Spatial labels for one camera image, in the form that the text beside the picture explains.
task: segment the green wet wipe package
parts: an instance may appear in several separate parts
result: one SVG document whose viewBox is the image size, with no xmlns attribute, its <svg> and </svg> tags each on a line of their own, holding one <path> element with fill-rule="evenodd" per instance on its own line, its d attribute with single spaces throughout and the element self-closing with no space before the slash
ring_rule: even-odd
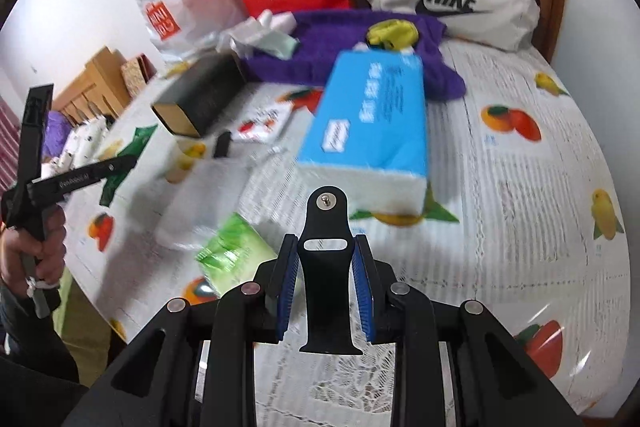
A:
<svg viewBox="0 0 640 427">
<path fill-rule="evenodd" d="M 196 261 L 209 284 L 222 296 L 231 288 L 252 281 L 260 263 L 276 257 L 251 225 L 234 212 L 200 250 Z"/>
<path fill-rule="evenodd" d="M 140 158 L 140 155 L 145 150 L 146 144 L 149 142 L 149 139 L 156 130 L 156 127 L 158 127 L 157 124 L 152 125 L 151 127 L 136 127 L 136 131 L 133 133 L 133 140 L 131 140 L 129 145 L 127 145 L 116 156 L 132 154 Z M 115 174 L 107 178 L 104 188 L 102 189 L 102 195 L 100 196 L 100 204 L 102 206 L 109 206 L 111 204 L 117 188 L 120 187 L 120 184 L 124 181 L 129 172 Z"/>
</svg>

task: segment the pink curtain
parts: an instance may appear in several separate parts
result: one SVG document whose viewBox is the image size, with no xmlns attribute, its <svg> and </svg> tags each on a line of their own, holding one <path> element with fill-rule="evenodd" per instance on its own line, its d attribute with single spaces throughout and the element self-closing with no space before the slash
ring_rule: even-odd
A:
<svg viewBox="0 0 640 427">
<path fill-rule="evenodd" d="M 0 98 L 0 195 L 15 182 L 20 121 Z"/>
</svg>

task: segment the light green packet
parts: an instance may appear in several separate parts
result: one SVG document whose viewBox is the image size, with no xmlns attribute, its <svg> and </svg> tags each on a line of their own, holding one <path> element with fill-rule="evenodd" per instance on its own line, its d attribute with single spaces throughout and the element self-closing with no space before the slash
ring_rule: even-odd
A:
<svg viewBox="0 0 640 427">
<path fill-rule="evenodd" d="M 253 280 L 260 263 L 276 257 L 252 226 L 234 212 L 198 252 L 196 261 L 209 284 L 222 296 L 231 288 Z"/>
</svg>

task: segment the person's arm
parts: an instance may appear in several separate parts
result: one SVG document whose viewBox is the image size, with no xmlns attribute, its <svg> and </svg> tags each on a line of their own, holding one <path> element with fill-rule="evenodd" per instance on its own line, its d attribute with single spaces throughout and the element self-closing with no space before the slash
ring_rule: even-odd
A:
<svg viewBox="0 0 640 427">
<path fill-rule="evenodd" d="M 20 252 L 40 259 L 36 275 L 47 283 L 60 280 L 65 267 L 65 214 L 60 207 L 47 220 L 44 243 L 26 230 L 6 230 L 0 243 L 0 320 L 9 337 L 8 358 L 44 375 L 78 382 L 78 367 L 53 329 L 51 317 L 37 318 L 27 295 Z M 51 311 L 60 305 L 58 290 L 44 290 Z"/>
</svg>

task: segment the black box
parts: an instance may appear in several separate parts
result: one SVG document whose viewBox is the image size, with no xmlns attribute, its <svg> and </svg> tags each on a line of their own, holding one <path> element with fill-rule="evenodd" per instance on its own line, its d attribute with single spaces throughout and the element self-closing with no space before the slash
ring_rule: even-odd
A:
<svg viewBox="0 0 640 427">
<path fill-rule="evenodd" d="M 185 71 L 151 105 L 173 134 L 202 138 L 246 84 L 235 53 L 209 54 Z"/>
</svg>

